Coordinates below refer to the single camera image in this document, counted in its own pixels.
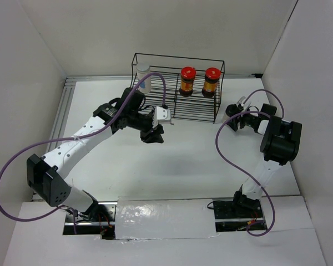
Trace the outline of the black cap spice bottle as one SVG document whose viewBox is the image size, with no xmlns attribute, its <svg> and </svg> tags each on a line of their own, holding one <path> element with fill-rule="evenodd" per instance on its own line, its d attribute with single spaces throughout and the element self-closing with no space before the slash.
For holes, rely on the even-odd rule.
<svg viewBox="0 0 333 266">
<path fill-rule="evenodd" d="M 225 110 L 223 121 L 226 121 L 228 118 L 232 117 L 235 114 L 242 112 L 243 108 L 237 104 L 230 104 Z"/>
</svg>

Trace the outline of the red lid sauce jar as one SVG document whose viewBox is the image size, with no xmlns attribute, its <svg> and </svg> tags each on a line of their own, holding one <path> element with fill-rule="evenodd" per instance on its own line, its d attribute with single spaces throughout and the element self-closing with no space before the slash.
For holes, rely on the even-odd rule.
<svg viewBox="0 0 333 266">
<path fill-rule="evenodd" d="M 202 88 L 202 94 L 206 98 L 212 98 L 215 95 L 221 71 L 218 68 L 207 68 L 205 72 L 204 85 Z"/>
<path fill-rule="evenodd" d="M 186 66 L 180 72 L 179 92 L 182 96 L 188 97 L 193 93 L 193 85 L 196 77 L 196 70 L 193 67 Z"/>
</svg>

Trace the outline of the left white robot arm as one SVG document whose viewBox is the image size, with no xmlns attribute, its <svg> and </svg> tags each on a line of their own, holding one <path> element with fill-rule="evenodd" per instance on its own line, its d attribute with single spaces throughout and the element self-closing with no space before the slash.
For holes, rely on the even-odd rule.
<svg viewBox="0 0 333 266">
<path fill-rule="evenodd" d="M 126 127 L 138 130 L 146 144 L 164 142 L 162 122 L 171 118 L 166 105 L 142 114 L 145 95 L 126 88 L 123 95 L 99 106 L 89 120 L 73 135 L 43 156 L 33 154 L 27 159 L 29 187 L 51 207 L 64 205 L 78 211 L 86 221 L 98 216 L 99 203 L 88 192 L 66 183 L 65 178 L 75 165 L 104 140 Z"/>
</svg>

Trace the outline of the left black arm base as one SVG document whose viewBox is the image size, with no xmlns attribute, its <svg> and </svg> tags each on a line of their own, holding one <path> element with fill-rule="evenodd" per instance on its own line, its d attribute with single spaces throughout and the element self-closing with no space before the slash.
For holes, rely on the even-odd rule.
<svg viewBox="0 0 333 266">
<path fill-rule="evenodd" d="M 90 214 L 68 208 L 66 210 L 64 236 L 97 236 L 115 240 L 117 201 L 100 201 Z"/>
</svg>

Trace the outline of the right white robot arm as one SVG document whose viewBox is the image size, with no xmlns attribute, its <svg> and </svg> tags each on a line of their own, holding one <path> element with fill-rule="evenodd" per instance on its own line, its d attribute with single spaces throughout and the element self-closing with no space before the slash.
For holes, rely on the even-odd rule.
<svg viewBox="0 0 333 266">
<path fill-rule="evenodd" d="M 254 179 L 248 178 L 235 192 L 231 211 L 237 217 L 244 217 L 249 211 L 260 207 L 260 197 L 276 171 L 295 159 L 299 152 L 302 124 L 288 122 L 275 115 L 277 108 L 263 104 L 260 114 L 244 114 L 227 123 L 234 131 L 248 126 L 255 133 L 263 135 L 259 161 Z"/>
</svg>

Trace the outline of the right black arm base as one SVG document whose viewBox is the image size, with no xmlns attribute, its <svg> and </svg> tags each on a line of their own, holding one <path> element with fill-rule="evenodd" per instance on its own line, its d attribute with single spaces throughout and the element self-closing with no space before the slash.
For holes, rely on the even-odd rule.
<svg viewBox="0 0 333 266">
<path fill-rule="evenodd" d="M 207 206 L 214 212 L 217 232 L 266 230 L 264 214 L 258 199 L 249 199 L 236 191 L 233 199 L 214 199 Z"/>
</svg>

